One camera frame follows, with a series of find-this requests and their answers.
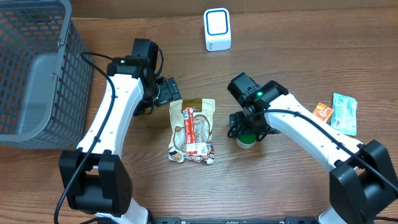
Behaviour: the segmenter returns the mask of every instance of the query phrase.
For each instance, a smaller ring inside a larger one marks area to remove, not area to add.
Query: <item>wooden surface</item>
[[[74,17],[199,16],[225,7],[230,13],[398,6],[396,0],[71,0]]]
[[[123,163],[139,204],[158,217],[282,218],[328,208],[328,175],[283,134],[250,150],[228,139],[228,115],[241,110],[226,90],[229,81],[242,71],[258,83],[275,80],[309,110],[320,101],[331,105],[334,92],[356,98],[356,138],[382,142],[398,170],[397,16],[394,8],[232,15],[232,48],[212,53],[205,50],[202,16],[74,22],[90,51],[110,56],[130,54],[136,37],[152,39],[164,52],[162,75],[175,78],[184,99],[216,100],[211,166],[168,160],[168,106],[130,124]],[[106,60],[95,62],[106,68]],[[87,128],[104,88],[95,73]],[[0,152],[0,223],[51,223],[63,190],[61,151]],[[398,217],[397,211],[394,202],[381,214]],[[61,223],[89,217],[66,202],[60,212]]]

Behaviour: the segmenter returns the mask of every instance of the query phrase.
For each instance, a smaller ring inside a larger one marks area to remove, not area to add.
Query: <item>plastic bag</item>
[[[213,164],[215,154],[211,144],[215,100],[177,100],[170,103],[173,135],[169,144],[169,159],[185,159]]]

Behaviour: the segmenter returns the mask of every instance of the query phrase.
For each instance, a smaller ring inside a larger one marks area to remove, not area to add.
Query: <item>light blue packet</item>
[[[357,107],[358,103],[354,98],[334,93],[332,104],[334,113],[331,116],[330,126],[343,134],[355,136]]]

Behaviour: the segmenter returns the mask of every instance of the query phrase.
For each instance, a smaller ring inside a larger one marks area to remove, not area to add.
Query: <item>plastic basket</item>
[[[0,1],[0,144],[68,148],[81,138],[93,69],[71,16],[67,0]]]

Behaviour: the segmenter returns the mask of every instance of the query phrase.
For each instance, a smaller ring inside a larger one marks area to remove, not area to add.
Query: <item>package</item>
[[[333,94],[334,113],[331,116],[330,126],[343,134],[356,135],[356,108],[358,103],[349,96]]]
[[[333,113],[333,109],[324,105],[323,103],[318,103],[315,110],[312,112],[315,116],[319,117],[323,122],[327,122],[331,114]]]
[[[211,138],[215,108],[216,102],[212,99],[177,100],[170,103],[173,130],[169,144],[170,160],[214,163]]]

